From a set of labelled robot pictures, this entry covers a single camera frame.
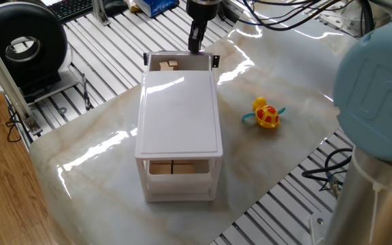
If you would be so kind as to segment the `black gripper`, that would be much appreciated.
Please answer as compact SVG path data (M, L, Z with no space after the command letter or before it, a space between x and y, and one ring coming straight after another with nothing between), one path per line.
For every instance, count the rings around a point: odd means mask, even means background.
M189 33L188 48L192 54L197 54L201 48L201 40L206 34L209 20L216 15L222 0L188 0L186 12L193 19Z

